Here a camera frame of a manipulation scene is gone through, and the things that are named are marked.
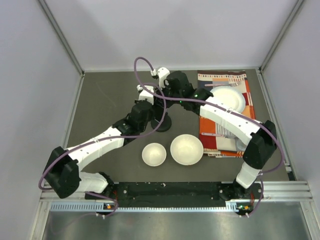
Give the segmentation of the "black phone stand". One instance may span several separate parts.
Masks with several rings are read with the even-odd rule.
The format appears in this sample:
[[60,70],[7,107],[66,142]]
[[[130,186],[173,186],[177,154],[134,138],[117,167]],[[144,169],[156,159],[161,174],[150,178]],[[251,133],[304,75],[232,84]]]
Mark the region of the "black phone stand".
[[[151,127],[155,129],[158,125],[159,122],[153,119],[151,122]],[[163,133],[168,131],[172,126],[172,119],[169,116],[165,116],[163,122],[161,125],[156,129],[157,132]]]

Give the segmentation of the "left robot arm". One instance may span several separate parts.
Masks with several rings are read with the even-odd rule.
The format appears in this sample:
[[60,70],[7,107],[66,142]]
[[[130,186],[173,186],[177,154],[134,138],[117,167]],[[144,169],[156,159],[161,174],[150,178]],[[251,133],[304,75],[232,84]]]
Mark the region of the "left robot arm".
[[47,181],[59,198],[65,199],[75,192],[95,192],[109,198],[114,191],[111,179],[104,173],[86,173],[82,170],[104,154],[121,148],[140,138],[148,123],[167,115],[167,102],[157,98],[155,103],[137,100],[126,117],[90,140],[63,149],[56,147],[50,154],[43,171]]

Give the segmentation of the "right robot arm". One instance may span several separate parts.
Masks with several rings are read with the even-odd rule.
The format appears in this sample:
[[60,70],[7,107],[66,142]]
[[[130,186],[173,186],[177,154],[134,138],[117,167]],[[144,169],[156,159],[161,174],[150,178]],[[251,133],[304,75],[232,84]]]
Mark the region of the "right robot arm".
[[167,68],[159,68],[152,70],[151,75],[158,80],[168,107],[179,104],[187,111],[214,121],[246,145],[244,162],[233,182],[233,192],[239,198],[249,195],[253,183],[278,148],[275,124],[269,120],[261,123],[246,117],[227,107],[208,90],[193,88],[187,75],[181,71],[170,72]]

